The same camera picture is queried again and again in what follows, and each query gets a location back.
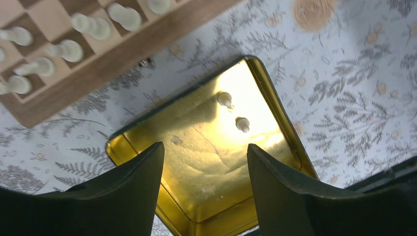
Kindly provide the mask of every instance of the white tablecloth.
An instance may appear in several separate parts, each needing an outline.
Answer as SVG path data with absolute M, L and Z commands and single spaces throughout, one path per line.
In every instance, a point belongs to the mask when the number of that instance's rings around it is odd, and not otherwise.
M 40 194 L 102 174 L 109 135 L 238 54 L 265 63 L 321 181 L 417 155 L 417 0 L 246 0 L 32 129 L 0 107 L 0 185 Z M 153 234 L 168 234 L 159 220 Z

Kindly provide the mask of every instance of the floral tablecloth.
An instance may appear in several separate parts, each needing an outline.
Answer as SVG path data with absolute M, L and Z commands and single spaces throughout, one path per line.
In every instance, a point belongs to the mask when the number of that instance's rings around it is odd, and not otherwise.
M 109 135 L 238 54 L 265 63 L 321 181 L 417 155 L 417 0 L 246 0 L 32 129 L 0 107 L 0 185 L 40 194 L 104 173 Z M 169 233 L 156 219 L 153 234 Z

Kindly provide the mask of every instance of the metal tray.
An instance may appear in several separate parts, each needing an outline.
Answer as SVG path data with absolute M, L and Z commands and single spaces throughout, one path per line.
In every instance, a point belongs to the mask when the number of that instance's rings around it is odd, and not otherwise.
M 232 108 L 218 103 L 227 92 Z M 250 130 L 236 127 L 247 118 Z M 165 161 L 156 214 L 176 236 L 232 236 L 258 224 L 246 150 L 254 143 L 317 178 L 262 62 L 240 57 L 112 136 L 120 165 L 162 141 Z

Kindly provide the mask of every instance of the white chess piece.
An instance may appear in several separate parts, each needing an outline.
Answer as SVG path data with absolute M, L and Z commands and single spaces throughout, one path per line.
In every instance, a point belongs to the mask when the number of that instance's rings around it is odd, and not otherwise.
M 249 132 L 249 121 L 246 118 L 239 118 L 236 120 L 236 127 L 238 130 L 241 130 L 243 133 Z
M 171 0 L 148 0 L 148 6 L 155 14 L 167 13 L 171 7 Z
M 51 45 L 46 49 L 52 57 L 61 57 L 69 62 L 79 62 L 83 59 L 84 52 L 81 45 L 73 40 L 63 40 L 60 44 Z
M 124 7 L 118 3 L 112 3 L 107 8 L 110 18 L 118 22 L 127 31 L 133 32 L 142 24 L 141 15 L 133 8 Z
M 219 96 L 217 97 L 217 101 L 222 106 L 225 106 L 229 109 L 232 108 L 232 96 L 227 92 L 222 92 L 221 94 L 219 94 Z
M 6 60 L 6 53 L 4 52 L 3 48 L 0 48 L 0 62 Z
M 72 16 L 72 26 L 76 31 L 90 34 L 97 40 L 108 39 L 112 31 L 106 20 L 89 17 L 81 13 L 75 13 Z
M 38 74 L 40 76 L 51 76 L 55 72 L 54 63 L 48 58 L 36 58 L 29 64 L 23 64 L 13 70 L 16 75 Z
M 23 76 L 12 75 L 8 82 L 0 82 L 0 95 L 15 92 L 26 94 L 32 90 L 32 83 Z
M 10 30 L 0 29 L 0 38 L 15 42 L 21 46 L 29 46 L 33 42 L 33 36 L 29 30 L 22 27 L 13 27 Z

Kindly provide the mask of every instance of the tablecloth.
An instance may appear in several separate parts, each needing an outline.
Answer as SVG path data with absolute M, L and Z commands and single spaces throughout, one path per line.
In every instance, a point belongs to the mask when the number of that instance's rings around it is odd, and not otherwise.
M 233 55 L 265 63 L 320 180 L 352 185 L 417 154 L 416 5 L 245 0 L 34 128 L 0 106 L 0 185 L 40 194 L 106 172 L 113 132 Z

